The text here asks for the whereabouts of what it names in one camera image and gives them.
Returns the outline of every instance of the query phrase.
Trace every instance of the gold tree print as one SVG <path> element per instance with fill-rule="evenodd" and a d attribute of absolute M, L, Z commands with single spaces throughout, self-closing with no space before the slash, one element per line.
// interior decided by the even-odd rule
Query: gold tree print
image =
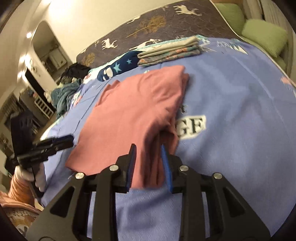
<path fill-rule="evenodd" d="M 95 59 L 95 54 L 94 53 L 89 53 L 87 56 L 84 56 L 81 63 L 87 67 L 89 67 Z"/>
<path fill-rule="evenodd" d="M 166 25 L 166 20 L 164 16 L 161 15 L 157 15 L 157 16 L 153 16 L 149 21 L 147 20 L 143 20 L 141 21 L 141 23 L 139 24 L 139 26 L 137 27 L 136 31 L 133 32 L 132 34 L 130 34 L 128 37 L 130 36 L 137 36 L 137 33 L 140 31 L 144 31 L 145 33 L 155 33 L 157 32 L 157 30 L 163 26 Z"/>

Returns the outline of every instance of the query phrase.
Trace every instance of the blue bed sheet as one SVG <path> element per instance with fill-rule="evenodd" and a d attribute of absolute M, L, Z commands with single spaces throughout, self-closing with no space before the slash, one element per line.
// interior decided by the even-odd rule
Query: blue bed sheet
<path fill-rule="evenodd" d="M 177 116 L 176 155 L 199 173 L 221 172 L 274 234 L 296 203 L 295 89 L 254 46 L 214 38 L 200 44 L 204 52 L 199 56 L 137 67 L 106 82 L 89 82 L 78 104 L 48 136 L 73 134 L 77 143 L 107 84 L 164 66 L 184 65 L 190 80 Z M 73 174 L 65 168 L 71 150 L 60 151 L 45 163 L 45 206 Z M 178 240 L 181 201 L 181 195 L 169 194 L 166 187 L 117 194 L 119 240 Z"/>

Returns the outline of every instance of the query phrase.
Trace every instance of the person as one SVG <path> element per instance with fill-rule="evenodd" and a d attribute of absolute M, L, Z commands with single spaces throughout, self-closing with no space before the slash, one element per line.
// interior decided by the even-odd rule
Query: person
<path fill-rule="evenodd" d="M 17 166 L 11 180 L 9 192 L 0 191 L 0 204 L 4 212 L 23 236 L 26 235 L 27 230 L 41 212 L 35 208 L 35 200 L 29 187 L 29 182 L 33 181 L 34 175 L 32 172 Z M 41 192 L 44 192 L 46 177 L 43 163 L 40 163 L 35 185 Z"/>

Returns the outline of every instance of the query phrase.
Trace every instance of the white glove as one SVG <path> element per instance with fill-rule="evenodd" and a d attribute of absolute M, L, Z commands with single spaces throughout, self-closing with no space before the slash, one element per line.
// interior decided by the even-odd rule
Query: white glove
<path fill-rule="evenodd" d="M 29 182 L 34 181 L 34 175 L 32 172 L 21 168 L 20 166 L 15 167 L 15 176 L 17 179 L 23 179 Z M 39 188 L 39 191 L 44 192 L 45 186 L 46 186 L 46 176 L 45 176 L 45 170 L 44 170 L 44 164 L 43 162 L 39 165 L 39 171 L 36 175 L 36 182 L 35 186 Z"/>

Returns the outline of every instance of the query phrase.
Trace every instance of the brown patterned mattress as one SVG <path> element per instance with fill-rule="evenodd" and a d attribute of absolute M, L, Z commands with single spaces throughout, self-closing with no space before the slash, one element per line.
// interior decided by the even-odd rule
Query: brown patterned mattress
<path fill-rule="evenodd" d="M 238 38 L 209 0 L 180 1 L 122 24 L 80 53 L 77 62 L 96 68 L 138 46 L 197 34 Z"/>

